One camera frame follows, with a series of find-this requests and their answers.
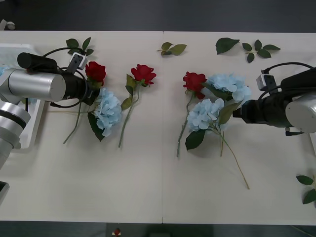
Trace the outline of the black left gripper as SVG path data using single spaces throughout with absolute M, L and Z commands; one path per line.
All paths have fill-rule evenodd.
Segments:
M 93 80 L 87 81 L 87 94 L 85 97 L 85 104 L 91 106 L 94 104 L 96 98 L 99 96 L 101 83 Z

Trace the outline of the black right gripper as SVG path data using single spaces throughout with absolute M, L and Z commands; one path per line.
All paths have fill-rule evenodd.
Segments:
M 264 117 L 264 99 L 248 100 L 240 109 L 233 111 L 234 118 L 242 118 L 248 124 L 267 124 Z

